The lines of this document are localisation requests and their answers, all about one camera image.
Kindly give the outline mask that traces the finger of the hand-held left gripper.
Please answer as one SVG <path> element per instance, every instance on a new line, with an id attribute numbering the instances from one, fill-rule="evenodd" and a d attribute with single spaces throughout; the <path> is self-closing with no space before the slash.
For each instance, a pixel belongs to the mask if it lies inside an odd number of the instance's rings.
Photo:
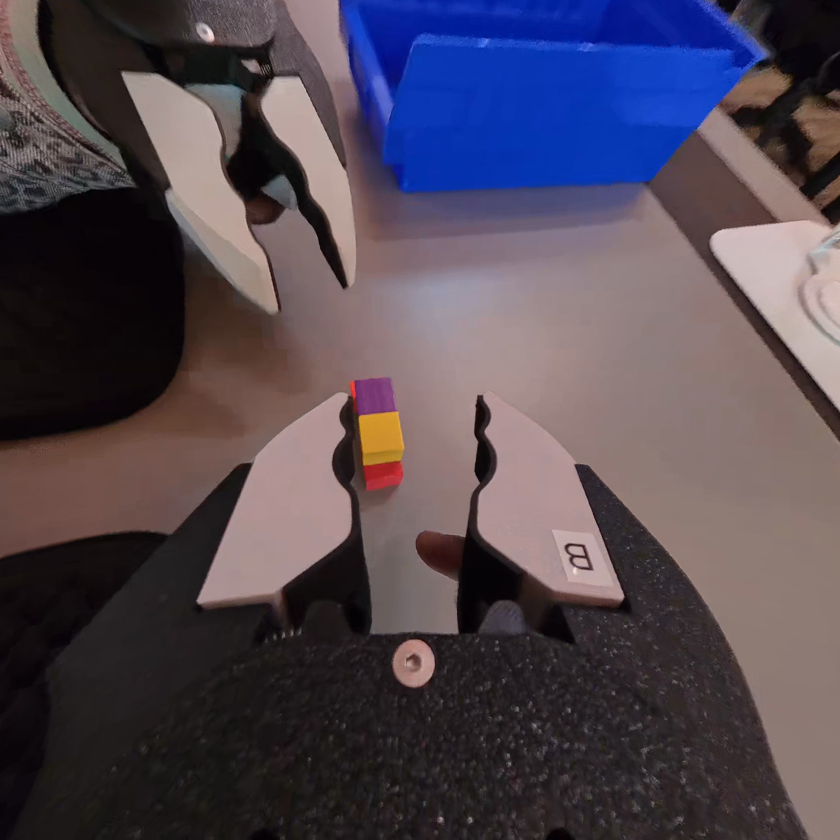
<path id="1" fill-rule="evenodd" d="M 223 135 L 202 99 L 156 73 L 123 71 L 169 186 L 171 215 L 217 272 L 270 315 L 280 304 L 270 262 L 253 236 L 245 205 L 224 166 Z"/>
<path id="2" fill-rule="evenodd" d="M 269 134 L 266 157 L 287 178 L 297 210 L 341 287 L 351 287 L 356 231 L 350 181 L 303 81 L 271 80 L 259 98 L 259 113 Z"/>

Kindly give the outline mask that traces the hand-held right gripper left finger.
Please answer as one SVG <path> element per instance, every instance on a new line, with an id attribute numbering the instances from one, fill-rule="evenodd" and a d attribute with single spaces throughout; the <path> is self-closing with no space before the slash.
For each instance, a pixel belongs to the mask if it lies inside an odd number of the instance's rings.
<path id="1" fill-rule="evenodd" d="M 371 585 L 352 481 L 354 404 L 344 392 L 301 416 L 249 465 L 196 603 L 268 605 L 298 630 L 316 602 L 371 630 Z"/>

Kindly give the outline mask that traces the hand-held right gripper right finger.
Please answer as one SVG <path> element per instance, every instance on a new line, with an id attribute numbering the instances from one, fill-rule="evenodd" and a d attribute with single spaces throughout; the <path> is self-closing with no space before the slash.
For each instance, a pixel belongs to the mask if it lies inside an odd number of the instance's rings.
<path id="1" fill-rule="evenodd" d="M 617 608 L 625 593 L 573 456 L 494 392 L 479 395 L 489 462 L 471 505 L 474 540 L 548 603 Z"/>

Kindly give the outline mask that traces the yellow wooden cube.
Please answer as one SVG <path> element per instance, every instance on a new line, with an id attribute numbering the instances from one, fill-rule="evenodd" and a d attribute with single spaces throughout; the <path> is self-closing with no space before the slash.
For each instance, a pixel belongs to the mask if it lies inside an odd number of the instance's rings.
<path id="1" fill-rule="evenodd" d="M 391 464 L 403 459 L 404 439 L 399 412 L 357 416 L 363 466 Z"/>

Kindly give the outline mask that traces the purple wooden cube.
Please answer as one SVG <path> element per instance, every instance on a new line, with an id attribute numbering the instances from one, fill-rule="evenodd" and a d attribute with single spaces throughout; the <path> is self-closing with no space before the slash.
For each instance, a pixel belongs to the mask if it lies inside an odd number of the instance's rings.
<path id="1" fill-rule="evenodd" d="M 396 396 L 388 376 L 355 380 L 358 415 L 396 413 Z"/>

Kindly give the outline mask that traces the person's right hand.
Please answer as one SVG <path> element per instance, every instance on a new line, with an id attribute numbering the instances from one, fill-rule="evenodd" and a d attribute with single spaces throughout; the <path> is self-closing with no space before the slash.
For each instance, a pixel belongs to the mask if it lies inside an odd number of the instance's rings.
<path id="1" fill-rule="evenodd" d="M 415 541 L 419 558 L 435 572 L 457 581 L 463 565 L 466 539 L 459 535 L 426 530 Z"/>

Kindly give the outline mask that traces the blue plastic bin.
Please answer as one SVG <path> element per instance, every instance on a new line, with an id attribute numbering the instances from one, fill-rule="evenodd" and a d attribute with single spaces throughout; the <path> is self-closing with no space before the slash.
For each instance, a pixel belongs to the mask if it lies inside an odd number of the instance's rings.
<path id="1" fill-rule="evenodd" d="M 712 2 L 339 14 L 364 121 L 405 193 L 649 182 L 767 55 Z"/>

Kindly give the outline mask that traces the white tray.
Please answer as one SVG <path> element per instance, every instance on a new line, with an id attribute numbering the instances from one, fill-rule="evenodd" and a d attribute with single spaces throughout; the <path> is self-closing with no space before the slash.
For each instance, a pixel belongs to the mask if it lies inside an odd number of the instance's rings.
<path id="1" fill-rule="evenodd" d="M 803 220 L 723 229 L 710 249 L 838 408 L 839 226 Z"/>

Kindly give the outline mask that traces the black office chair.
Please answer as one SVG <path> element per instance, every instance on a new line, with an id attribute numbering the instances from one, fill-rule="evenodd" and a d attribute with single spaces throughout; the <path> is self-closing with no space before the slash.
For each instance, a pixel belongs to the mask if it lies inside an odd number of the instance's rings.
<path id="1" fill-rule="evenodd" d="M 740 128 L 756 129 L 755 142 L 764 151 L 779 142 L 785 163 L 804 177 L 803 196 L 818 197 L 838 185 L 838 153 L 812 170 L 809 155 L 815 142 L 795 114 L 808 101 L 838 111 L 839 2 L 717 4 L 767 51 L 755 69 L 777 70 L 786 78 L 784 89 L 769 104 L 742 105 L 731 113 L 732 120 Z"/>

